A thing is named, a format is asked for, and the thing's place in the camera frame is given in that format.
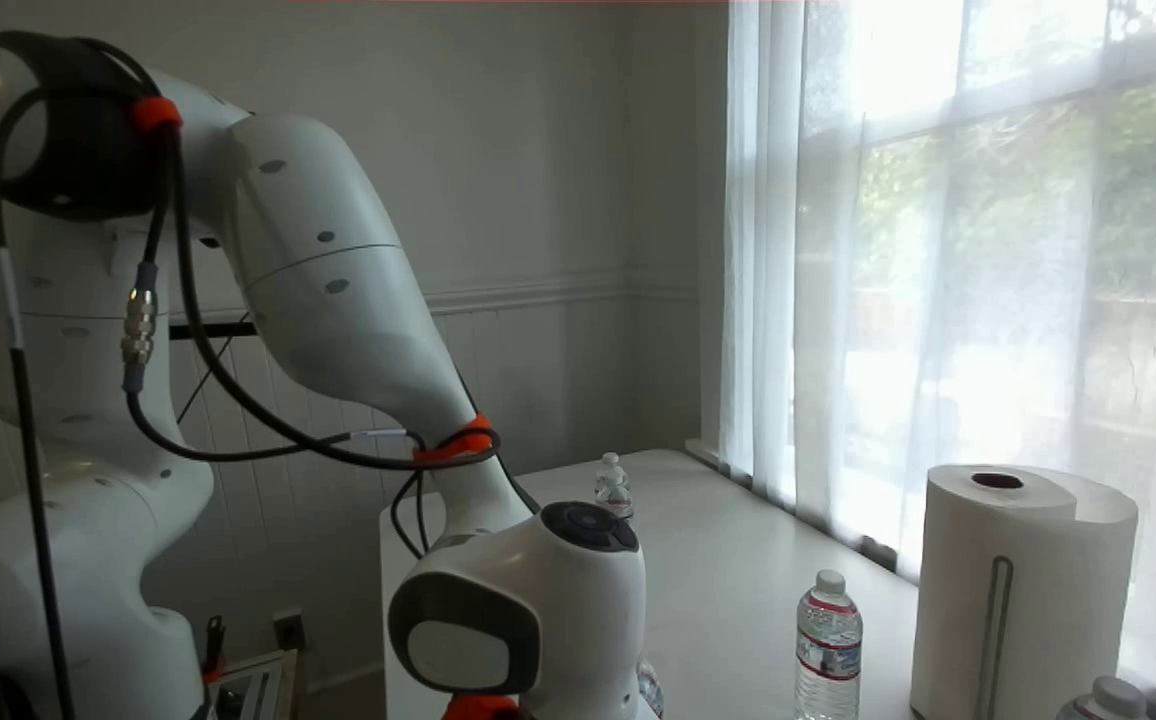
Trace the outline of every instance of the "electrical outlet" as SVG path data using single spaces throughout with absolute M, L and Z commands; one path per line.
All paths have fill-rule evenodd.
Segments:
M 300 649 L 306 652 L 306 610 L 300 606 L 278 610 L 270 624 L 272 624 L 272 638 L 282 649 Z

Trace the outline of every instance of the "white curtain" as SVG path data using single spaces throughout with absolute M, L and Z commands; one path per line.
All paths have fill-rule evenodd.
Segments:
M 1124 486 L 1156 682 L 1156 0 L 738 0 L 715 450 L 922 571 L 923 471 Z

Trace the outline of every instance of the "white table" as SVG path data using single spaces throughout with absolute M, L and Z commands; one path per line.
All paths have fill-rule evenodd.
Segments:
M 650 556 L 650 661 L 668 720 L 790 720 L 798 598 L 818 568 L 850 574 L 865 610 L 861 715 L 909 720 L 916 587 L 814 531 L 684 450 L 631 450 L 635 531 Z M 540 498 L 590 498 L 598 464 L 522 476 Z M 386 598 L 414 556 L 381 516 Z M 386 657 L 387 720 L 439 720 L 444 696 Z

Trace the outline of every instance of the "paper towel roll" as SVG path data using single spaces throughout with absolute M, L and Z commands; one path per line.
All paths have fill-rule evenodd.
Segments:
M 1137 504 L 1106 484 L 941 464 L 927 471 L 914 707 L 1051 720 L 1115 671 Z

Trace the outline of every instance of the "white wall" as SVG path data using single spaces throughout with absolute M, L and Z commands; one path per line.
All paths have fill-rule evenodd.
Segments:
M 409 238 L 455 363 L 514 469 L 698 431 L 698 254 L 715 6 L 483 6 L 356 0 L 0 0 L 0 27 L 104 37 L 248 106 L 346 132 Z M 233 369 L 310 427 L 387 427 L 290 384 L 255 341 Z M 195 361 L 172 346 L 178 400 Z M 204 392 L 195 442 L 270 442 Z M 219 469 L 148 593 L 233 657 L 306 606 L 313 677 L 381 665 L 378 516 L 395 476 L 324 460 Z

